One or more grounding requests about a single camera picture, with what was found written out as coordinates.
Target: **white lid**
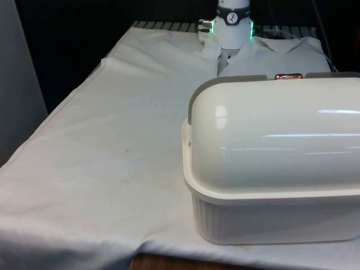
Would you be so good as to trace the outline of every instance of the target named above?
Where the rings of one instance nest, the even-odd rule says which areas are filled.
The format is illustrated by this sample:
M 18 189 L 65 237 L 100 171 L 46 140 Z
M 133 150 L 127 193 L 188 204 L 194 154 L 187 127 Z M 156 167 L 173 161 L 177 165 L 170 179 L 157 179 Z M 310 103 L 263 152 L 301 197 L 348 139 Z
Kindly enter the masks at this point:
M 239 78 L 212 80 L 191 101 L 188 184 L 233 199 L 360 194 L 360 78 Z

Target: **plastic container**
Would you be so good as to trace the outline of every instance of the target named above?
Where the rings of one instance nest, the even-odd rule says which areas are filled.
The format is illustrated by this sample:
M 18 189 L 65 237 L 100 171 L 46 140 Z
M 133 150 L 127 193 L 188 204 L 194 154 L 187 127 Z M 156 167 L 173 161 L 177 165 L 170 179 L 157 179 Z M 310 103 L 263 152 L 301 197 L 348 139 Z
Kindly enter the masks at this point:
M 202 85 L 182 131 L 199 234 L 217 244 L 359 236 L 359 77 L 245 76 Z

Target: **table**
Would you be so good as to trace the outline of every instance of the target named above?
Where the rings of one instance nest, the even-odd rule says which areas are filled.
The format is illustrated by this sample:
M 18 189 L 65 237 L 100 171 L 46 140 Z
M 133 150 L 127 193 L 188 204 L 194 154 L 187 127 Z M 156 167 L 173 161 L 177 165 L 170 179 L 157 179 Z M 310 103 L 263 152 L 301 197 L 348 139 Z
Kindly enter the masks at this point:
M 249 267 L 199 262 L 166 256 L 139 254 L 134 257 L 129 270 L 260 270 Z
M 308 47 L 280 53 L 266 42 L 252 40 L 225 74 L 329 71 Z M 359 265 L 359 240 L 218 246 L 196 233 L 181 125 L 195 89 L 217 76 L 203 49 L 194 33 L 131 28 L 16 151 L 0 169 L 0 268 L 127 269 L 139 253 L 265 269 Z

